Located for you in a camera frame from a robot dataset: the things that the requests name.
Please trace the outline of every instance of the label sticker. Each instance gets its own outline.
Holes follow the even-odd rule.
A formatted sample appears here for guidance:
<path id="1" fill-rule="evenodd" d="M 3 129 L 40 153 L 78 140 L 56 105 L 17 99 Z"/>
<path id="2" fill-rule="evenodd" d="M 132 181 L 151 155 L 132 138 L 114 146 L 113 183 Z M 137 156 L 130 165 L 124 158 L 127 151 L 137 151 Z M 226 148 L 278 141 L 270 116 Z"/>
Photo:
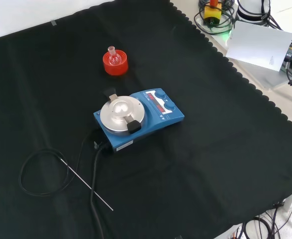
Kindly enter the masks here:
<path id="1" fill-rule="evenodd" d="M 123 144 L 122 146 L 119 146 L 119 147 L 116 149 L 116 151 L 120 151 L 121 149 L 123 149 L 123 148 L 125 148 L 125 147 L 131 145 L 133 142 L 134 142 L 134 141 L 132 140 L 132 141 L 129 141 L 128 143 Z"/>

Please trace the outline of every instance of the white paper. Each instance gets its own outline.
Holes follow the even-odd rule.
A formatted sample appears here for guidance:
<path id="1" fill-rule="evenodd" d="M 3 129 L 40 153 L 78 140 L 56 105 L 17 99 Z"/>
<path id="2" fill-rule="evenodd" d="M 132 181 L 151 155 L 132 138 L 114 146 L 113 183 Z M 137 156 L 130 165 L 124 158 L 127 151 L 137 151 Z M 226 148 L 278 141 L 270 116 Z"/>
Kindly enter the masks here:
<path id="1" fill-rule="evenodd" d="M 226 57 L 279 71 L 292 33 L 236 21 Z"/>

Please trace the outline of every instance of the red digital display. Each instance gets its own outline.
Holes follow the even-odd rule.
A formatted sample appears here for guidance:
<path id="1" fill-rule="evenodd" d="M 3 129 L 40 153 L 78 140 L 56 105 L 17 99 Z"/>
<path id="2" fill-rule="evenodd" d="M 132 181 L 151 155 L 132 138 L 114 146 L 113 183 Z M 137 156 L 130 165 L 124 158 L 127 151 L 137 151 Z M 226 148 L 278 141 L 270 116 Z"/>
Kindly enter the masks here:
<path id="1" fill-rule="evenodd" d="M 154 98 L 154 96 L 151 93 L 148 93 L 147 95 L 149 99 L 151 99 L 151 101 L 156 105 L 156 107 L 161 113 L 166 112 L 165 109 L 162 108 L 162 106 L 158 103 L 158 101 Z"/>

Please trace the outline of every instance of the black handle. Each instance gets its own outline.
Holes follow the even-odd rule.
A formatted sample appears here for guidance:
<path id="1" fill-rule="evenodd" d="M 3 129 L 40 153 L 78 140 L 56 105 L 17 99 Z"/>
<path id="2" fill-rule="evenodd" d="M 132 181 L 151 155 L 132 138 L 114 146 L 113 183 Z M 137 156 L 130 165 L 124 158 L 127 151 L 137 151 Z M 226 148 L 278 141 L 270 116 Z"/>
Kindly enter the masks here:
<path id="1" fill-rule="evenodd" d="M 141 123 L 139 123 L 137 120 L 134 120 L 127 124 L 127 128 L 130 134 L 136 133 L 141 129 Z"/>
<path id="2" fill-rule="evenodd" d="M 107 100 L 109 101 L 109 96 L 116 95 L 116 89 L 114 87 L 107 88 L 104 90 L 103 94 L 107 97 Z"/>

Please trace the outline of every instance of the white table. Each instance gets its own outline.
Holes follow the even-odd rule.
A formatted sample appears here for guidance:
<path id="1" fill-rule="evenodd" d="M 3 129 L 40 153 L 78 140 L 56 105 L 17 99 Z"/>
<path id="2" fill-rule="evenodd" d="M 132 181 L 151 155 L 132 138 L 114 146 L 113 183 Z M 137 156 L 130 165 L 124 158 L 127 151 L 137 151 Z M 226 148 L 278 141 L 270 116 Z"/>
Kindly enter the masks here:
<path id="1" fill-rule="evenodd" d="M 198 13 L 198 0 L 171 0 L 174 6 L 177 7 L 182 13 L 184 13 L 190 21 L 194 24 L 194 16 Z M 285 24 L 278 23 L 282 29 L 286 29 Z M 213 46 L 218 49 L 224 56 L 226 55 L 226 50 L 210 35 L 205 35 L 212 42 Z M 261 85 L 259 85 L 258 80 L 253 77 L 251 72 L 242 67 L 236 60 L 230 59 L 230 62 L 233 63 L 233 66 L 240 72 L 244 78 L 248 79 L 251 84 L 255 85 L 258 90 L 261 90 L 264 95 L 266 95 L 270 101 L 274 102 L 275 105 L 281 109 L 282 113 L 288 117 L 288 120 L 292 121 L 292 87 L 288 84 L 282 85 L 275 88 L 274 90 L 266 91 Z M 292 207 L 292 195 L 286 200 L 286 210 L 288 211 Z M 234 225 L 228 231 L 219 235 L 215 239 L 227 239 L 230 238 L 232 233 L 238 228 L 239 225 Z"/>

